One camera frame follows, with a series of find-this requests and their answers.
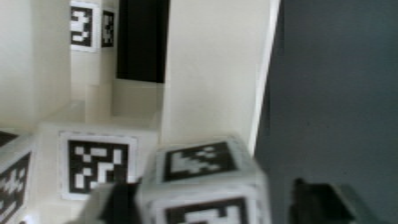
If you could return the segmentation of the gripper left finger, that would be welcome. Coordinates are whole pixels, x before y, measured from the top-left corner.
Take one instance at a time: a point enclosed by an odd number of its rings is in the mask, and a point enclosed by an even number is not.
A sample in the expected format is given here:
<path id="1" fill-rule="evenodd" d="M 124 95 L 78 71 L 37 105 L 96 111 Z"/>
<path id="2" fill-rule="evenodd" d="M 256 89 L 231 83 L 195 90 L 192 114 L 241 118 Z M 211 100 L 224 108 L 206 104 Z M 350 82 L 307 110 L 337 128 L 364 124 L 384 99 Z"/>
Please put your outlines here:
<path id="1" fill-rule="evenodd" d="M 138 183 L 101 184 L 69 224 L 142 224 L 135 203 Z"/>

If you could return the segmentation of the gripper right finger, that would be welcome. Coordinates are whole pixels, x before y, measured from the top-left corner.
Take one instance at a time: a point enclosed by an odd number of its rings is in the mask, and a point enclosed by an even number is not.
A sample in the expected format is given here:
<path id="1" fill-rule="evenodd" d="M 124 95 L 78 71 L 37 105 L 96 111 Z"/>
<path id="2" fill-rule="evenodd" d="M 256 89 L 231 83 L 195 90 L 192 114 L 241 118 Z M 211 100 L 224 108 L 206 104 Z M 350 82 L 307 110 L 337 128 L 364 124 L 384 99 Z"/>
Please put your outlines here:
<path id="1" fill-rule="evenodd" d="M 380 220 L 346 187 L 297 178 L 288 224 L 380 224 Z"/>

